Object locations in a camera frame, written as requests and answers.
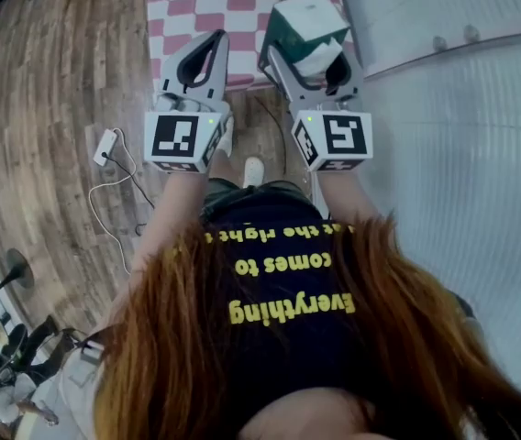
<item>red and white checkered cloth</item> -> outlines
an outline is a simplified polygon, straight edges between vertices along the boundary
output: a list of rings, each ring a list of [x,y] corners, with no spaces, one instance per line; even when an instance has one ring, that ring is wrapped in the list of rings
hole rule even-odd
[[[331,0],[341,10],[340,0]],[[257,68],[272,7],[278,0],[148,0],[150,65],[155,90],[161,65],[192,38],[224,29],[230,37],[228,90],[270,86]]]

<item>black cable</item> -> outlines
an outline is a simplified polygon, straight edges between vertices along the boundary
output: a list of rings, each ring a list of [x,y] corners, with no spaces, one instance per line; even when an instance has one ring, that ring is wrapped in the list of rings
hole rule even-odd
[[[120,163],[118,163],[115,159],[110,157],[109,155],[105,155],[105,157],[108,160],[112,160],[117,166],[119,166],[122,169],[123,172],[125,172],[128,176],[130,176],[130,179],[132,180],[132,182],[134,182],[134,185],[139,188],[139,191],[142,193],[142,196],[146,199],[146,201],[150,204],[150,206],[152,208],[154,208],[154,203],[152,203],[152,201],[149,199],[147,194],[143,191],[143,189],[136,182],[136,179],[134,178],[134,175],[130,171],[128,171],[126,168],[124,168]]]
[[[106,153],[102,153],[102,156],[106,157],[108,160],[112,160],[123,172],[125,172],[132,182],[134,182],[134,185],[139,188],[139,191],[142,193],[142,196],[146,199],[146,201],[150,204],[150,206],[154,209],[154,203],[152,203],[152,200],[149,199],[147,194],[144,192],[144,190],[140,187],[140,185],[137,183],[136,179],[134,178],[134,175],[128,171],[126,168],[124,168],[120,163],[118,163],[115,159],[107,155]],[[136,233],[137,237],[141,237],[142,233],[139,232],[139,228],[146,226],[147,224],[138,224],[134,227],[134,233]]]
[[[283,133],[283,128],[281,127],[281,123],[277,120],[277,118],[273,115],[266,104],[261,101],[258,96],[255,96],[254,99],[257,100],[257,103],[263,107],[263,109],[272,117],[272,120],[275,122],[277,127],[279,128],[279,133],[281,134],[281,141],[283,142],[283,176],[287,174],[287,147],[285,146],[285,134]]]

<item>green tissue box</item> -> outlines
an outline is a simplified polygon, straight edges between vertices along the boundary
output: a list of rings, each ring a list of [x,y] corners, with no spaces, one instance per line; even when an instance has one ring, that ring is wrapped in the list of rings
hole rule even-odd
[[[320,56],[312,59],[310,64],[316,70],[311,74],[322,72],[338,56],[348,31],[348,23],[330,0],[279,2],[272,8],[269,17],[267,33],[259,57],[259,69],[274,81],[268,60],[271,44],[279,46],[288,61],[294,64],[298,62],[303,64],[303,60],[312,54],[317,54],[316,49],[325,44],[328,48],[322,47]]]

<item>cable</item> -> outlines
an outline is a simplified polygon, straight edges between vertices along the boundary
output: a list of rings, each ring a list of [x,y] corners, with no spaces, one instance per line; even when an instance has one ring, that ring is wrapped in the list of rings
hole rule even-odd
[[[108,155],[106,155],[104,153],[105,157],[109,160],[112,160],[117,166],[119,166],[123,171],[125,171],[126,173],[130,174],[130,171],[128,171],[126,168],[124,168],[120,163],[118,163],[115,159],[113,159],[112,157],[109,157]],[[150,204],[150,206],[154,209],[154,203],[152,203],[152,201],[149,199],[149,197],[147,196],[147,194],[144,192],[144,190],[139,186],[139,184],[137,183],[136,181],[136,178],[134,176],[132,176],[130,178],[132,180],[132,182],[134,182],[134,185],[136,187],[139,188],[139,191],[142,193],[142,197],[144,197],[146,199],[146,201]],[[143,226],[146,226],[147,224],[138,224],[134,227],[134,233],[136,234],[137,237],[142,237],[142,232],[139,231],[139,228],[142,228]]]
[[[130,158],[130,161],[132,161],[132,172],[129,171],[128,176],[126,178],[121,179],[120,181],[106,182],[104,184],[94,186],[93,188],[91,188],[89,190],[89,193],[87,194],[87,199],[89,200],[89,206],[91,207],[92,212],[94,213],[94,217],[97,220],[97,223],[99,223],[99,225],[104,229],[104,231],[117,242],[117,246],[120,248],[120,254],[122,255],[122,265],[124,266],[124,270],[126,271],[126,274],[130,275],[130,271],[128,270],[128,267],[126,265],[126,258],[124,257],[124,249],[122,248],[122,242],[118,238],[116,238],[114,235],[112,235],[112,233],[105,227],[104,223],[102,222],[102,220],[99,218],[99,215],[95,211],[94,203],[92,202],[92,192],[95,191],[96,189],[99,189],[101,187],[106,187],[106,186],[117,186],[118,184],[121,184],[122,182],[129,180],[136,174],[136,169],[137,169],[136,162],[134,161],[134,159],[132,158],[132,155],[130,155],[130,152],[127,149],[126,137],[124,137],[124,132],[119,128],[115,128],[113,130],[114,131],[117,130],[120,133],[120,135],[122,136],[122,146],[124,147],[124,151],[127,153],[128,157]]]
[[[128,171],[126,168],[124,168],[120,163],[118,163],[115,159],[113,159],[112,157],[110,157],[109,155],[105,155],[105,157],[108,159],[108,160],[112,160],[117,166],[119,166],[122,171],[124,171],[126,174],[130,174],[130,171]],[[140,187],[140,185],[136,182],[136,178],[133,176],[133,175],[130,175],[130,179],[132,180],[132,182],[134,182],[134,185],[136,187],[139,188],[139,191],[142,193],[142,197],[144,197],[146,199],[146,201],[150,204],[150,206],[152,208],[154,208],[154,203],[152,203],[152,201],[149,199],[149,197],[147,196],[147,194],[144,192],[144,190]]]
[[[283,142],[283,176],[287,174],[287,147],[285,146],[285,134],[283,133],[283,128],[281,127],[281,123],[277,120],[277,118],[274,116],[274,114],[269,111],[269,108],[266,106],[266,104],[261,101],[261,99],[258,96],[255,96],[254,99],[257,100],[257,103],[261,105],[264,110],[269,114],[269,116],[272,117],[272,120],[279,128],[279,133],[281,134],[281,141]]]

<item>hardwood floor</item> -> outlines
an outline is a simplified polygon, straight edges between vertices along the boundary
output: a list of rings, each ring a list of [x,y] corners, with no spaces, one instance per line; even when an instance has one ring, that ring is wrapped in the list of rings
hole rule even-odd
[[[267,179],[283,173],[308,192],[283,99],[274,91],[228,97],[237,122],[235,166],[266,156]],[[119,127],[137,161],[137,181],[151,200],[165,175],[143,163],[142,125],[152,81],[146,0],[5,0],[0,4],[0,268],[9,248],[29,260],[36,287],[13,290],[32,325],[54,314],[88,331],[126,283],[116,242],[94,219],[87,193],[121,179],[110,161],[92,161],[105,128]],[[129,166],[118,141],[113,156]],[[105,225],[131,260],[150,207],[130,181],[93,195]]]

